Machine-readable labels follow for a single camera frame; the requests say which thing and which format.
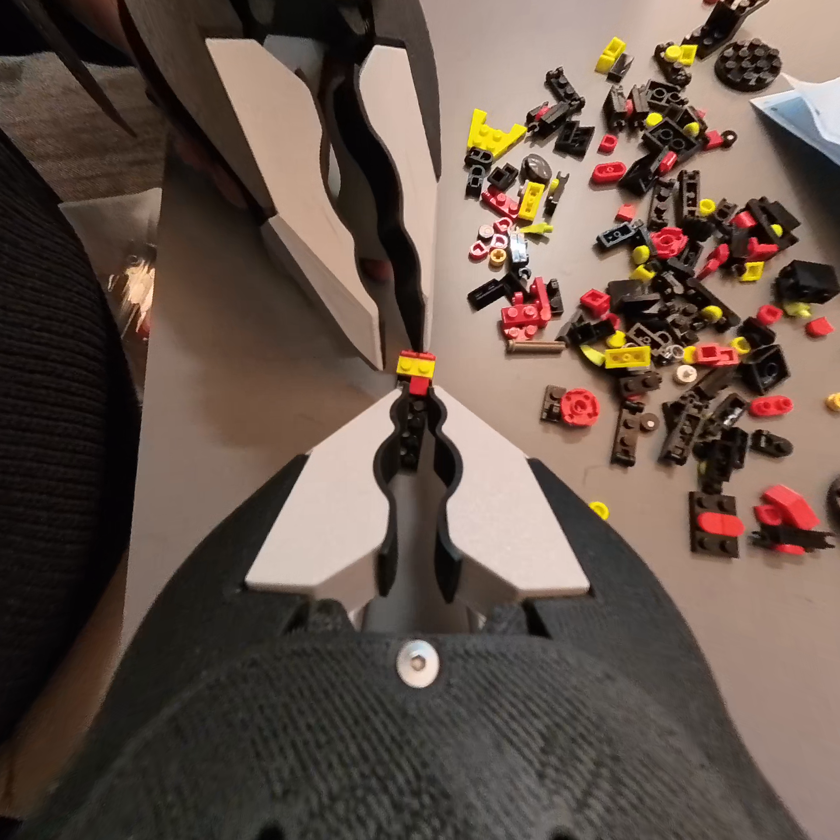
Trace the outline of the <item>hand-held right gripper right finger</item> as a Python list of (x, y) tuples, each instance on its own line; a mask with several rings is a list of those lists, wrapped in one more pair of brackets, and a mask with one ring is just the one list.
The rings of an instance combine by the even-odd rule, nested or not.
[(529, 457), (441, 386), (428, 393), (434, 574), (447, 604), (482, 627), (498, 607), (592, 593)]

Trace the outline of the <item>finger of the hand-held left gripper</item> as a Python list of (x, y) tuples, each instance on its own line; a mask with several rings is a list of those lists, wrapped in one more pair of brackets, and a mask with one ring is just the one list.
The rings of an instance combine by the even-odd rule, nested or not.
[(339, 135), (370, 187), (375, 234), (414, 351), (431, 343), (438, 175), (403, 47), (374, 45), (333, 95)]
[(267, 248), (381, 371), (380, 313), (325, 185), (323, 126), (308, 85), (254, 40), (205, 44), (273, 203), (261, 228)]

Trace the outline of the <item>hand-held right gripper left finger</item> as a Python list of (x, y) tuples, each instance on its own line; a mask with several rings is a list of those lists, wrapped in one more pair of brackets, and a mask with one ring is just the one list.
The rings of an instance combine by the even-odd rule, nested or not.
[(368, 605), (396, 579), (392, 483), (402, 432), (396, 387), (309, 451), (247, 572), (248, 589), (337, 602), (362, 628)]

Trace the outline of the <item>black plate yellow red assembly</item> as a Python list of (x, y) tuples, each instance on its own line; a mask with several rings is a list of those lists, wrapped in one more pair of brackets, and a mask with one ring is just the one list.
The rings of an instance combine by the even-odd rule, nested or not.
[[(397, 357), (396, 383), (402, 388), (405, 397), (400, 408), (400, 467), (406, 473), (415, 473), (419, 467), (427, 429), (427, 398), (433, 383), (435, 366), (436, 356), (433, 353), (403, 350)], [(425, 399), (409, 394), (412, 375), (424, 375), (432, 380)]]

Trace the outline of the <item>pile of lego pieces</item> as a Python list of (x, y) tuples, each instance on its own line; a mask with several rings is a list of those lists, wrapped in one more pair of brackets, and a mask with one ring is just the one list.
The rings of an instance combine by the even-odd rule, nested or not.
[(760, 281), (769, 262), (799, 242), (802, 221), (766, 195), (741, 204), (706, 197), (700, 171), (688, 167), (698, 154), (729, 150), (739, 139), (733, 129), (713, 129), (707, 111), (691, 101), (690, 68), (746, 39), (737, 33), (767, 2), (705, 5), (706, 21), (679, 42), (654, 48), (658, 77), (625, 88), (634, 58), (618, 37), (595, 64), (609, 87), (597, 147), (603, 159), (589, 185), (615, 187), (631, 201), (596, 235), (594, 250), (626, 251), (626, 276), (583, 292), (549, 339), (548, 329), (564, 315), (561, 284), (534, 276), (531, 256), (550, 239), (570, 175), (555, 171), (543, 152), (552, 141), (554, 153), (583, 162), (595, 138), (595, 126), (581, 121), (585, 98), (557, 66), (544, 78), (549, 99), (515, 122), (528, 129), (519, 143), (496, 161), (466, 148), (465, 196), (494, 215), (479, 226), (468, 252), (492, 275), (466, 299), (473, 312), (500, 303), (508, 356), (569, 351), (609, 379), (617, 403), (612, 466), (634, 467), (642, 434), (663, 424), (659, 464), (697, 462), (698, 487), (688, 495), (690, 550), (736, 559), (744, 523), (735, 497), (724, 492), (727, 483), (749, 451), (773, 459), (794, 451), (788, 438), (740, 423), (745, 415), (774, 420), (793, 411), (792, 399), (779, 392), (791, 368), (774, 327), (803, 320), (809, 339), (831, 335), (834, 325), (814, 309), (838, 298), (838, 270), (790, 260), (771, 281), (770, 301), (747, 318), (709, 288), (707, 280), (720, 273), (744, 285)]

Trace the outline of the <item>yellow lego wedge plate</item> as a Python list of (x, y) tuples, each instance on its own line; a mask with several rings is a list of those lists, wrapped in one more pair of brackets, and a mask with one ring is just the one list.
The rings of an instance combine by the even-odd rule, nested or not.
[(496, 161), (527, 134), (527, 127), (519, 123), (514, 123), (507, 131), (492, 128), (487, 123), (487, 112), (476, 108), (472, 112), (466, 148), (467, 151), (487, 152)]

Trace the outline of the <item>lego instruction booklet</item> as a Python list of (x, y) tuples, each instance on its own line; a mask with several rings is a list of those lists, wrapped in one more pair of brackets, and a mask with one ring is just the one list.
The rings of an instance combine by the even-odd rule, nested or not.
[(752, 106), (839, 165), (839, 78), (810, 82), (781, 75), (790, 89), (752, 98)]

